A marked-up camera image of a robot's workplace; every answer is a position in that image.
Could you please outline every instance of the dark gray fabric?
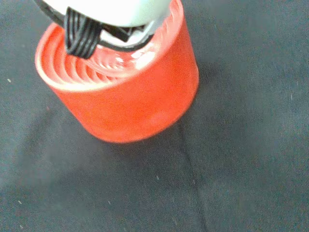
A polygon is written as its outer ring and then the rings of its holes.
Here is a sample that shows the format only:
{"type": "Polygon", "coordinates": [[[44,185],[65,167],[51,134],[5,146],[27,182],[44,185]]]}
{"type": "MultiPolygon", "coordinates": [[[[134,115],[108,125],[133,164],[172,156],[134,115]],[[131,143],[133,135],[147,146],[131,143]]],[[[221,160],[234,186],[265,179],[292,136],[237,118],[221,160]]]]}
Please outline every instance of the dark gray fabric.
{"type": "Polygon", "coordinates": [[[195,102],[118,145],[85,132],[37,75],[48,19],[1,1],[0,231],[309,231],[308,2],[184,8],[195,102]]]}

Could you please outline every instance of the white plastic housing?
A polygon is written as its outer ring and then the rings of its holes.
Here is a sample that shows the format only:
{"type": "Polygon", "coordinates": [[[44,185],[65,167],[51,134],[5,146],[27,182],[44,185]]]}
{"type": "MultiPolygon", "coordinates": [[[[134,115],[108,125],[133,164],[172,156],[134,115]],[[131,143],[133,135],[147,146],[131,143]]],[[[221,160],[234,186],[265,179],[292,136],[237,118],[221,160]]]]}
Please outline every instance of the white plastic housing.
{"type": "Polygon", "coordinates": [[[161,17],[171,0],[44,0],[65,15],[67,7],[102,23],[118,27],[146,25],[161,17]]]}

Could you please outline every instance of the fabric surface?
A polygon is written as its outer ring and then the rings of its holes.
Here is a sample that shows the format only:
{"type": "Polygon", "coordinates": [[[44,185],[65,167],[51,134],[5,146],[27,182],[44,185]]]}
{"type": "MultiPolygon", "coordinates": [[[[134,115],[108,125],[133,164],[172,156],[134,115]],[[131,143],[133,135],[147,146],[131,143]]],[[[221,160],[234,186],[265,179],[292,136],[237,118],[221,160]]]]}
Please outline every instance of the fabric surface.
{"type": "Polygon", "coordinates": [[[37,75],[50,21],[0,3],[0,231],[309,231],[309,4],[183,1],[199,70],[150,139],[89,135],[37,75]]]}

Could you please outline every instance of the red plastic cup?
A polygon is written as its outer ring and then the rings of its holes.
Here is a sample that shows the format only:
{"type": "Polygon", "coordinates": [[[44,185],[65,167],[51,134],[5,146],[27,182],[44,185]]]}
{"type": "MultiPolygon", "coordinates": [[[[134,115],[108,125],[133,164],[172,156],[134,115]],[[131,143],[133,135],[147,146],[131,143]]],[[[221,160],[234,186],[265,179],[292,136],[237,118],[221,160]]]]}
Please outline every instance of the red plastic cup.
{"type": "Polygon", "coordinates": [[[41,78],[95,137],[126,143],[176,122],[191,105],[198,69],[180,0],[152,41],[134,53],[99,47],[90,60],[69,56],[52,24],[39,42],[41,78]]]}

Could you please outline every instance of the red cylindrical cup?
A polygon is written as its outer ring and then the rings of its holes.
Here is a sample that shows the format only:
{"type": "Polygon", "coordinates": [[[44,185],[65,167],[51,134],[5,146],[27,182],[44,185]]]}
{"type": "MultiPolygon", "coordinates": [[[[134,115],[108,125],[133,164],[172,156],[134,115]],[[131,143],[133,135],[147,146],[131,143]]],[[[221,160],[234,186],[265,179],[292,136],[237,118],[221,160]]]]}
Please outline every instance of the red cylindrical cup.
{"type": "Polygon", "coordinates": [[[63,29],[52,24],[36,52],[38,73],[97,138],[125,143],[157,134],[184,114],[198,86],[198,69],[180,0],[172,1],[171,12],[173,18],[166,20],[149,45],[154,52],[145,48],[146,56],[139,60],[132,58],[137,53],[107,48],[98,48],[90,60],[69,56],[63,29]],[[123,66],[104,64],[109,58],[125,62],[122,58],[128,56],[133,62],[123,66]]]}

